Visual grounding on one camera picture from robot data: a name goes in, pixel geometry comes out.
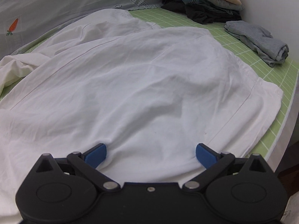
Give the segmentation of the grey carrot print storage bag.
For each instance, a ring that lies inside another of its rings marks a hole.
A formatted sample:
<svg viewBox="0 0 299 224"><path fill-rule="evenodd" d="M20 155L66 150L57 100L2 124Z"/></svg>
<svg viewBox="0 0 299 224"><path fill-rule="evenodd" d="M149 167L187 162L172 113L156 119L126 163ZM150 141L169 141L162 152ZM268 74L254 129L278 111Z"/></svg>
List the grey carrot print storage bag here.
<svg viewBox="0 0 299 224"><path fill-rule="evenodd" d="M159 7L160 3L160 0L1 0L1 57L97 10L138 10Z"/></svg>

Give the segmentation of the loose folded grey garment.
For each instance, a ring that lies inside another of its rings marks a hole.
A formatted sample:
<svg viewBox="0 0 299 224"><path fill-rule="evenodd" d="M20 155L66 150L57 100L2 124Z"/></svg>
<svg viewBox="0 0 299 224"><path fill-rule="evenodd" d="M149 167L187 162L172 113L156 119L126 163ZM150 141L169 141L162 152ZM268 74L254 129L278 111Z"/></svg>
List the loose folded grey garment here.
<svg viewBox="0 0 299 224"><path fill-rule="evenodd" d="M225 31L248 46L270 67L284 64L288 57L288 45L273 38L265 28L245 21L229 21L224 25Z"/></svg>

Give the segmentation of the green grid cutting mat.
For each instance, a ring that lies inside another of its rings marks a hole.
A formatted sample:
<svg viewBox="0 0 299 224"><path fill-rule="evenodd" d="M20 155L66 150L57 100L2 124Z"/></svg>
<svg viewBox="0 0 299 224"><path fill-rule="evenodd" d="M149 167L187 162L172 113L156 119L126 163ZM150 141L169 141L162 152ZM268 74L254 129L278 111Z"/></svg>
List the green grid cutting mat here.
<svg viewBox="0 0 299 224"><path fill-rule="evenodd" d="M97 11L5 60L33 69L1 99L1 151L33 157L99 142L110 155L189 155L199 142L266 155L298 78L293 60L268 66L221 23L163 9Z"/></svg>

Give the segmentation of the white shirt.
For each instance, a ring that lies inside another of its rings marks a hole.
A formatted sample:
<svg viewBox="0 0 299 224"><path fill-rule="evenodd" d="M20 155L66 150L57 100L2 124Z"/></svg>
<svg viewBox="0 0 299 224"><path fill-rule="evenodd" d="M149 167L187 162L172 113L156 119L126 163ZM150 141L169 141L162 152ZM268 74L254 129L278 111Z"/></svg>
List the white shirt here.
<svg viewBox="0 0 299 224"><path fill-rule="evenodd" d="M107 146L99 170L118 183L203 171L198 143L246 156L273 123L283 91L197 27L161 28L124 10L95 12L33 52L1 59L1 223L43 153Z"/></svg>

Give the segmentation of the black garment pile bottom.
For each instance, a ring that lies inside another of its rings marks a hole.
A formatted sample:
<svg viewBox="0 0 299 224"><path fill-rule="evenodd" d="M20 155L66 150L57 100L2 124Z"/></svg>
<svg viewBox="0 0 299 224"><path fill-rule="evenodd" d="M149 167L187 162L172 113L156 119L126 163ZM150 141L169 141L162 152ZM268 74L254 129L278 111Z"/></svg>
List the black garment pile bottom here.
<svg viewBox="0 0 299 224"><path fill-rule="evenodd" d="M162 9L185 14L192 21L199 24L242 20L238 11L224 11L204 4L185 4L182 0L162 0Z"/></svg>

